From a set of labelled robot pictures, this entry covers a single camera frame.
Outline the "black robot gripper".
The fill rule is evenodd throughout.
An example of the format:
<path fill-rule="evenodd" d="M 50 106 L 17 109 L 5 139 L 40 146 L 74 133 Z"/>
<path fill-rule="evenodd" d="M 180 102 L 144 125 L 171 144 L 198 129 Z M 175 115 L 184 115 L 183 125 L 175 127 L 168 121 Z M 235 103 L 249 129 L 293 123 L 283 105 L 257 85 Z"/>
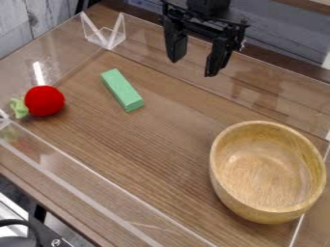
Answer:
<path fill-rule="evenodd" d="M 243 41 L 249 22 L 231 9 L 231 0 L 162 0 L 162 4 L 166 54 L 172 63 L 187 54 L 188 32 L 211 40 L 223 35 L 235 41 Z M 225 37 L 213 41 L 206 58 L 206 77 L 215 76 L 230 61 L 234 48 Z"/>

